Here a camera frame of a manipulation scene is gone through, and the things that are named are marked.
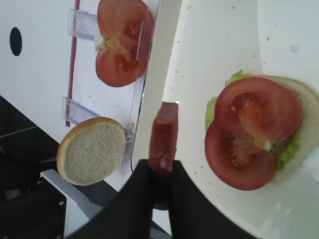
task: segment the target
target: bun slice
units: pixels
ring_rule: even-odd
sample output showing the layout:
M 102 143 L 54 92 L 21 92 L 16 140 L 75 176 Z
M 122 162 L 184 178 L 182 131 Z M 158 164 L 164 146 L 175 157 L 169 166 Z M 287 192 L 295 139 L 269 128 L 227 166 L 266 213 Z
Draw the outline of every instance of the bun slice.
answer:
M 74 127 L 61 142 L 57 168 L 69 183 L 87 186 L 110 176 L 123 159 L 126 133 L 117 121 L 98 117 Z
M 295 157 L 285 165 L 283 170 L 276 172 L 273 181 L 278 182 L 297 170 L 319 145 L 319 95 L 311 86 L 294 79 L 277 76 L 260 77 L 265 77 L 287 86 L 296 94 L 303 108 L 303 119 L 298 130 L 299 150 Z

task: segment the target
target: sliced tomato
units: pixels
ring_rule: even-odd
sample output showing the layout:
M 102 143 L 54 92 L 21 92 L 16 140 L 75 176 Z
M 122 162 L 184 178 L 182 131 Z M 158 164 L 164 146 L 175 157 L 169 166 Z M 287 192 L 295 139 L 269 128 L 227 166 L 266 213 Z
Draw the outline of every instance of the sliced tomato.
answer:
M 205 155 L 215 174 L 228 185 L 255 190 L 276 172 L 282 145 L 302 120 L 302 107 L 286 86 L 249 77 L 226 87 L 215 106 L 215 119 L 205 137 Z
M 142 0 L 101 0 L 97 18 L 104 38 L 97 47 L 97 76 L 112 87 L 133 83 L 146 71 L 154 16 Z

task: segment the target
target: black hole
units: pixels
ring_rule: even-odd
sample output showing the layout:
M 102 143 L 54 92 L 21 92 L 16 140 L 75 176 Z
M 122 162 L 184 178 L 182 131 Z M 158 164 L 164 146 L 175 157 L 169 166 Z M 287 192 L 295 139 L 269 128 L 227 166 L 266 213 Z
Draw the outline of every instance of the black hole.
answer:
M 18 56 L 22 50 L 22 37 L 18 28 L 14 27 L 10 33 L 10 48 L 13 55 Z

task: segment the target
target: white plate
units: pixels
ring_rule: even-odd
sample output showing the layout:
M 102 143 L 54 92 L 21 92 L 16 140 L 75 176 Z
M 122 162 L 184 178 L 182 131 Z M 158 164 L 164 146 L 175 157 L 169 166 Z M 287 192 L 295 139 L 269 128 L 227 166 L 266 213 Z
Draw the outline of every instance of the white plate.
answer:
M 206 104 L 240 69 L 293 77 L 319 90 L 318 22 L 318 0 L 182 4 L 162 98 L 180 103 L 176 159 L 212 204 L 258 238 L 319 238 L 319 152 L 283 182 L 251 192 L 231 188 L 205 159 Z

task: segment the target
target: tomato half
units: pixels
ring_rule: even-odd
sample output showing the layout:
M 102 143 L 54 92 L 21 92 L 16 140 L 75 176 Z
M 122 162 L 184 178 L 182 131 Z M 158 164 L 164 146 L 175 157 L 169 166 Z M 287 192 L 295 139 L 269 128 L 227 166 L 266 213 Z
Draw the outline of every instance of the tomato half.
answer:
M 112 87 L 133 83 L 146 71 L 154 16 L 142 0 L 101 0 L 97 19 L 104 38 L 97 46 L 97 76 Z
M 263 77 L 232 83 L 219 95 L 206 133 L 209 166 L 234 188 L 264 186 L 274 176 L 282 145 L 289 144 L 302 114 L 298 98 L 280 83 Z

